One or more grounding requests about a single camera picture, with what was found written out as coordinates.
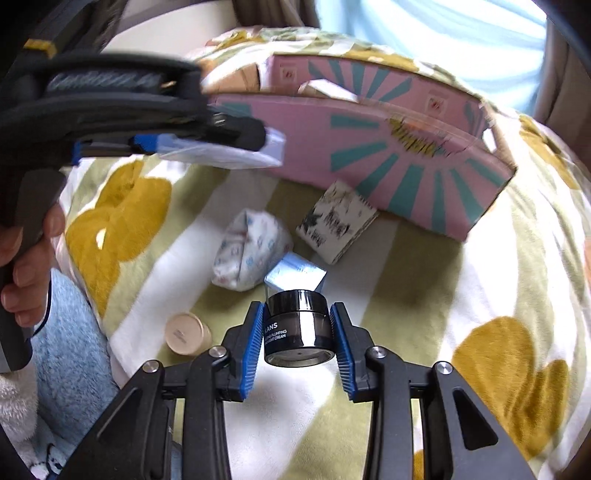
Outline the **person's left hand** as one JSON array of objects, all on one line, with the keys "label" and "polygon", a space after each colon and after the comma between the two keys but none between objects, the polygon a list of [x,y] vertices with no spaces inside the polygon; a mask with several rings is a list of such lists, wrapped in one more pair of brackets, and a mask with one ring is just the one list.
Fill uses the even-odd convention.
[{"label": "person's left hand", "polygon": [[13,262],[13,272],[8,284],[1,290],[1,304],[15,315],[16,323],[23,328],[33,327],[44,317],[50,282],[50,270],[55,263],[52,240],[65,228],[65,217],[58,203],[45,215],[41,239],[14,258],[22,243],[20,227],[1,228],[1,266]]}]

